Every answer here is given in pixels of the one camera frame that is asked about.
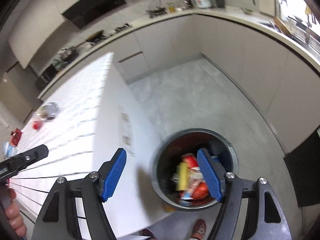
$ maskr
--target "foot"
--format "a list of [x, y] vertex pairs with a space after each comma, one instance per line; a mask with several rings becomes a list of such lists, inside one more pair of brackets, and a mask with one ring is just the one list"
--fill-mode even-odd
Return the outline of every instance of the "foot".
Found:
[[207, 229], [207, 226], [205, 224], [205, 221], [203, 219], [199, 219], [192, 231], [192, 238], [201, 240], [205, 234], [205, 231]]
[[150, 236], [149, 240], [157, 240], [155, 235], [149, 229], [143, 229], [141, 231], [142, 236]]

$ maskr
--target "yellow packaging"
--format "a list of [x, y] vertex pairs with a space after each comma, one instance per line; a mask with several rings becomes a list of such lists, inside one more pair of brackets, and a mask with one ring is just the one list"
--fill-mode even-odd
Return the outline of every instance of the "yellow packaging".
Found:
[[179, 182], [177, 183], [176, 189], [178, 191], [184, 191], [188, 188], [189, 183], [189, 168], [186, 163], [180, 163], [177, 167], [177, 174]]

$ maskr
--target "black mat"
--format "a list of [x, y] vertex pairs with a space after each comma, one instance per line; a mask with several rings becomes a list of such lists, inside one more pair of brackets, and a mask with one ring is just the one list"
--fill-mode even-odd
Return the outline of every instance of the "black mat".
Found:
[[320, 137], [317, 132], [288, 154], [284, 162], [291, 176], [298, 206], [320, 203]]

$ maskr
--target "range hood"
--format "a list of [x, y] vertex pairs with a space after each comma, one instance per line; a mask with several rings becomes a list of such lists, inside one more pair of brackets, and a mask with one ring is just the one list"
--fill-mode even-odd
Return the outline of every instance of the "range hood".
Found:
[[62, 15], [79, 29], [101, 15], [125, 4], [125, 0], [79, 0]]

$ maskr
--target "human hand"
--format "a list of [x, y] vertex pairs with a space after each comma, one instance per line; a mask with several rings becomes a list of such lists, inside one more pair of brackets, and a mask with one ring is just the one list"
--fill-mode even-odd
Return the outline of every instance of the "human hand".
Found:
[[[17, 197], [12, 188], [9, 188], [9, 194], [11, 201]], [[5, 215], [9, 219], [10, 225], [16, 231], [18, 236], [25, 236], [27, 234], [27, 227], [23, 223], [23, 218], [20, 215], [18, 204], [15, 201], [12, 201], [10, 206], [5, 209]]]

